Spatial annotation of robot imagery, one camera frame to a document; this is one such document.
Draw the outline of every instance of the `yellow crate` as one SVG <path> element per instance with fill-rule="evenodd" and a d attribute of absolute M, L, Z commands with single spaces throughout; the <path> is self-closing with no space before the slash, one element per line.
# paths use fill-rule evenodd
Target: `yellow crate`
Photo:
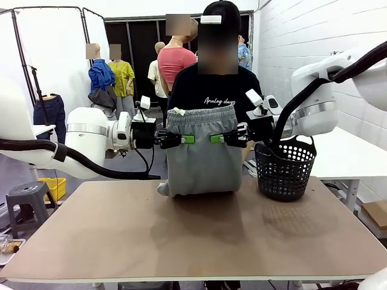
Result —
<path fill-rule="evenodd" d="M 58 201 L 66 194 L 66 178 L 39 178 L 39 180 L 47 183 L 55 201 Z"/>

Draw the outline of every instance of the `black laundry basket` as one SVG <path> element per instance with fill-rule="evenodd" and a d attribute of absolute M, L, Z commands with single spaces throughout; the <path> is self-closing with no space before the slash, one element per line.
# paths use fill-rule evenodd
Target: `black laundry basket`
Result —
<path fill-rule="evenodd" d="M 277 148 L 255 145 L 259 190 L 276 201 L 296 201 L 305 192 L 316 157 L 312 144 L 297 140 L 298 136 L 280 141 Z"/>

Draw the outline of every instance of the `gray trousers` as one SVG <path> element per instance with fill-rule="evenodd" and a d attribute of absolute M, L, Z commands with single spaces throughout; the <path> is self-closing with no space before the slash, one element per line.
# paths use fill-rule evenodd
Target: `gray trousers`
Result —
<path fill-rule="evenodd" d="M 121 112 L 128 112 L 131 119 L 135 116 L 133 96 L 117 97 L 117 109 L 115 110 L 115 116 L 117 120 L 120 118 Z"/>
<path fill-rule="evenodd" d="M 157 191 L 165 196 L 235 192 L 241 186 L 242 149 L 211 143 L 210 136 L 235 130 L 233 106 L 168 112 L 168 132 L 195 136 L 194 144 L 167 149 L 168 180 Z"/>

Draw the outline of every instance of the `yellow-green shirt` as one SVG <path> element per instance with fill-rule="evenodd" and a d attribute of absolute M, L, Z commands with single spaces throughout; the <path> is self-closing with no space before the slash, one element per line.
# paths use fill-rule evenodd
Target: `yellow-green shirt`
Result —
<path fill-rule="evenodd" d="M 115 74 L 114 92 L 118 97 L 126 97 L 126 85 L 129 79 L 134 79 L 134 72 L 129 62 L 110 62 L 108 64 Z M 130 95 L 133 95 L 133 82 L 130 84 Z"/>

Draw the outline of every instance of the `pink t-shirt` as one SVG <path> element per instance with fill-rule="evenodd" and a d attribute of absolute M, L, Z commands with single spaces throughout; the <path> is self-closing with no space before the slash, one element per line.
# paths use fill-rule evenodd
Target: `pink t-shirt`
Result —
<path fill-rule="evenodd" d="M 176 75 L 197 62 L 193 52 L 184 47 L 163 48 L 157 57 L 158 69 L 167 83 L 174 83 Z"/>

